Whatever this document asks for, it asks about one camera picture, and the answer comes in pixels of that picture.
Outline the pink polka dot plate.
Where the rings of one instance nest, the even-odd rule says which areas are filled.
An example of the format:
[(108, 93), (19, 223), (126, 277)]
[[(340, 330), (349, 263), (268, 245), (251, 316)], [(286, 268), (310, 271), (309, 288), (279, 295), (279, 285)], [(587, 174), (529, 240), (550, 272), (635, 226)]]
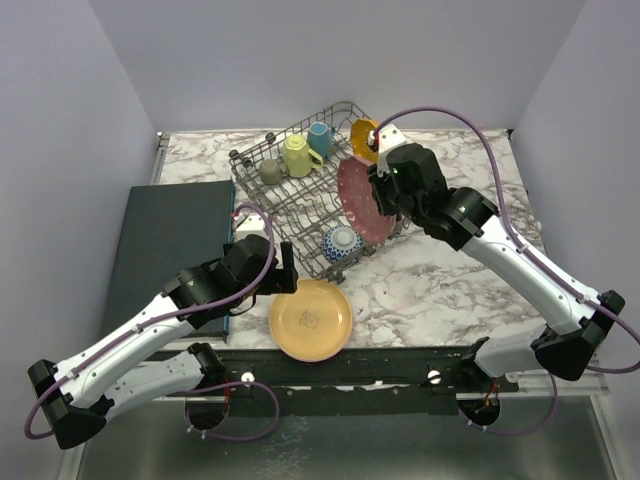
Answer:
[(338, 197), (351, 227), (367, 243), (382, 244), (396, 226), (396, 218), (383, 216), (373, 197), (367, 170), (371, 162), (350, 156), (340, 162), (337, 175)]

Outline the red blue patterned bowl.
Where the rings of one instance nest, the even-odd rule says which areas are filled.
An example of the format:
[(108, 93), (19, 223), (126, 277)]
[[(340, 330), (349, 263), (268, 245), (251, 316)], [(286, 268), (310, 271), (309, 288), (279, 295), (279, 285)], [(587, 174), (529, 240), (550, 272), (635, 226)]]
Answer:
[(324, 235), (321, 250), (324, 258), (334, 264), (363, 246), (362, 237), (352, 227), (337, 225)]

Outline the cream yellow round plate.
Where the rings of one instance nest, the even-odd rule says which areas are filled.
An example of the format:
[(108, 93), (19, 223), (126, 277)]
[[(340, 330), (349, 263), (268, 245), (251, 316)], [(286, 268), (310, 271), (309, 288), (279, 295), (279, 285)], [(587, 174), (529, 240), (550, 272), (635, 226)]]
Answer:
[(269, 312), (270, 333), (285, 353), (324, 356), (338, 353), (353, 328), (349, 300), (336, 285), (301, 279), (293, 294), (279, 294)]

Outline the yellow polka dot plate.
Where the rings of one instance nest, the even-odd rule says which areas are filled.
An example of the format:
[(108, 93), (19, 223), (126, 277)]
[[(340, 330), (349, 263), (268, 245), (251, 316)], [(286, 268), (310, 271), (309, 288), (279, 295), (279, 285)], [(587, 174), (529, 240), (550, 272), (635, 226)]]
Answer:
[(378, 154), (368, 145), (369, 133), (378, 127), (379, 123), (369, 118), (358, 118), (350, 129), (350, 143), (355, 156), (376, 164)]

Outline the grey wire dish rack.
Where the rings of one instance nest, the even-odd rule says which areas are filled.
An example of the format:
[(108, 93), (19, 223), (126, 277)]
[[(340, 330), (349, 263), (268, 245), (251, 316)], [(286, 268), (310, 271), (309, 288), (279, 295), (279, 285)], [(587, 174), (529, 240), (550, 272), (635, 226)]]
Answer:
[[(269, 131), (256, 145), (229, 153), (234, 180), (252, 203), (272, 218), (280, 238), (293, 243), (296, 263), (313, 278), (337, 284), (345, 280), (344, 272), (373, 255), (377, 246), (366, 243), (344, 259), (331, 262), (322, 253), (322, 243), (329, 230), (346, 225), (347, 217), (338, 197), (336, 175), (340, 163), (353, 154), (350, 145), (351, 125), (367, 114), (352, 101), (334, 103), (280, 131)], [(259, 179), (258, 168), (265, 159), (282, 161), (284, 144), (292, 134), (304, 135), (315, 122), (336, 129), (325, 167), (304, 178), (285, 178), (268, 186)]]

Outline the grey ceramic mug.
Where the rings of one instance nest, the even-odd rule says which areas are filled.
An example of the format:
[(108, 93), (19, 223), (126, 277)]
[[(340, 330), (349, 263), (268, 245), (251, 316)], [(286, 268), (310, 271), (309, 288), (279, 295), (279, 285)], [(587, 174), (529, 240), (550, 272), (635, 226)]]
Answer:
[(264, 159), (258, 168), (258, 175), (264, 185), (276, 185), (288, 176), (283, 161), (274, 158)]

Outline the blue ceramic mug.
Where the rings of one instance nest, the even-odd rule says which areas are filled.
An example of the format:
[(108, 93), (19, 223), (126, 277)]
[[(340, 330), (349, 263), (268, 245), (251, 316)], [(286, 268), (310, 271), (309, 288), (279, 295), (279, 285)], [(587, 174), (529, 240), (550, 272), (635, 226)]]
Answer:
[(312, 150), (327, 160), (331, 154), (335, 127), (322, 122), (314, 122), (307, 131), (307, 142)]

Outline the light green ceramic mug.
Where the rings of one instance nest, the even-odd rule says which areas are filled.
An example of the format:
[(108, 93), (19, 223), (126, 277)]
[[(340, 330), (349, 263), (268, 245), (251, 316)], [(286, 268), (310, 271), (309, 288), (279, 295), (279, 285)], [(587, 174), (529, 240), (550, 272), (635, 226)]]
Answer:
[(283, 160), (288, 175), (293, 178), (303, 178), (312, 170), (324, 167), (324, 158), (309, 146), (301, 134), (292, 134), (285, 138)]

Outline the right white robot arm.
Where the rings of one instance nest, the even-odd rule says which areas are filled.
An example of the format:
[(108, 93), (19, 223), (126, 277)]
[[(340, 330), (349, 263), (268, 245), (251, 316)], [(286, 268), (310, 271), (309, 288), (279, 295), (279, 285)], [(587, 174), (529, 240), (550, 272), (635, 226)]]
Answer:
[(367, 169), (372, 196), (384, 215), (401, 214), (425, 234), (482, 263), (515, 289), (545, 323), (528, 332), (476, 341), (460, 367), (460, 379), (480, 392), (507, 373), (544, 369), (578, 380), (613, 324), (624, 299), (615, 291), (579, 300), (578, 282), (549, 259), (532, 260), (536, 248), (507, 231), (498, 207), (470, 187), (447, 185), (435, 154), (417, 144), (392, 149), (387, 171)]

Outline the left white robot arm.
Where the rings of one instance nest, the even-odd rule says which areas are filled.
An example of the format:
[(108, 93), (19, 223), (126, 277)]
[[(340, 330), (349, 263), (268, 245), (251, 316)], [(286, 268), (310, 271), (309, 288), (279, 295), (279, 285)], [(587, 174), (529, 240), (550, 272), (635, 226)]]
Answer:
[(28, 369), (37, 396), (24, 434), (43, 413), (62, 450), (96, 436), (125, 411), (182, 392), (229, 392), (226, 369), (213, 348), (193, 343), (160, 362), (150, 357), (167, 344), (225, 317), (245, 300), (292, 294), (298, 272), (293, 246), (256, 234), (224, 247), (222, 257), (182, 270), (132, 319), (86, 350), (58, 363), (39, 360)]

